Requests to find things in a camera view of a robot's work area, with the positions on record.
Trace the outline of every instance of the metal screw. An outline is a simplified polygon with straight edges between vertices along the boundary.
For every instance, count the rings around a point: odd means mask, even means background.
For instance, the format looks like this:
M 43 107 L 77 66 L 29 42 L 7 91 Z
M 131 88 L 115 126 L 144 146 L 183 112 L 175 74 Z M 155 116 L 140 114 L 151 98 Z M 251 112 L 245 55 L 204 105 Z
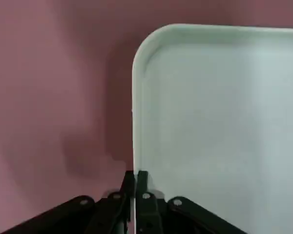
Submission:
M 80 203 L 79 204 L 81 204 L 82 206 L 84 206 L 84 205 L 86 205 L 88 203 L 88 200 L 82 200 L 82 201 L 80 201 Z
M 114 195 L 113 195 L 113 198 L 114 198 L 114 199 L 119 199 L 119 198 L 121 198 L 121 196 L 120 196 L 119 194 L 114 194 Z
M 174 205 L 175 206 L 180 206 L 182 204 L 182 201 L 181 200 L 179 200 L 179 199 L 175 199 L 174 200 Z
M 148 199 L 148 198 L 150 198 L 151 196 L 150 196 L 150 194 L 148 194 L 148 193 L 144 193 L 144 194 L 142 194 L 142 198 L 143 199 Z

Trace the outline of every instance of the white tray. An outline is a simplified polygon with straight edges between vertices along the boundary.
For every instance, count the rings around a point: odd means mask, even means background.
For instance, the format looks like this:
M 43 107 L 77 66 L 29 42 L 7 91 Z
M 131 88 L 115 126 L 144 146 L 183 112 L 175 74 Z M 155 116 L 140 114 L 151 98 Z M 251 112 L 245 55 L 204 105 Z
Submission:
M 133 63 L 134 168 L 251 234 L 293 233 L 293 29 L 169 25 Z

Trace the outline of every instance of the pink background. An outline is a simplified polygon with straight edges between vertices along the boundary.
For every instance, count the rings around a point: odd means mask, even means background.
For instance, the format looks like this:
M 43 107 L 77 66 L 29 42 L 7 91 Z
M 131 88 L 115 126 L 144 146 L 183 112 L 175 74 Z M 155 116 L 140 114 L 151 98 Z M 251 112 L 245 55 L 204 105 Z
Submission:
M 0 232 L 120 186 L 133 56 L 177 22 L 293 27 L 293 0 L 0 0 Z

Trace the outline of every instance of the metal rivet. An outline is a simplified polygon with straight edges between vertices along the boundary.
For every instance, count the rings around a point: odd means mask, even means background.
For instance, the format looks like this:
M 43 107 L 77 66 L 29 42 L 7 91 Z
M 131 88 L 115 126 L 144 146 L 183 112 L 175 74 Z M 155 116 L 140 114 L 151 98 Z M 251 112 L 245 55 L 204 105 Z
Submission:
M 113 195 L 113 198 L 114 198 L 114 199 L 119 199 L 119 198 L 121 198 L 121 196 L 120 196 L 119 194 L 114 194 L 114 195 Z
M 88 200 L 82 200 L 82 201 L 80 201 L 80 204 L 82 205 L 82 206 L 84 206 L 84 205 L 86 205 L 88 203 Z
M 182 201 L 181 200 L 179 200 L 179 199 L 175 199 L 174 200 L 174 205 L 175 206 L 180 206 L 182 204 Z
M 150 196 L 150 194 L 148 194 L 148 193 L 144 193 L 144 194 L 142 194 L 142 198 L 143 199 L 148 199 L 148 198 L 150 198 L 151 196 Z

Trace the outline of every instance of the pink wall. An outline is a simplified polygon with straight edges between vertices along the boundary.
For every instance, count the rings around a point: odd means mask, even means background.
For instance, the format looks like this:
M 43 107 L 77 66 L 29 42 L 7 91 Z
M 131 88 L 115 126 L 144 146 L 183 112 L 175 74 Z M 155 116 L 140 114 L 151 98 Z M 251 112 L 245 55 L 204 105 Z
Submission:
M 131 63 L 169 23 L 293 27 L 293 0 L 0 0 L 0 231 L 132 168 Z

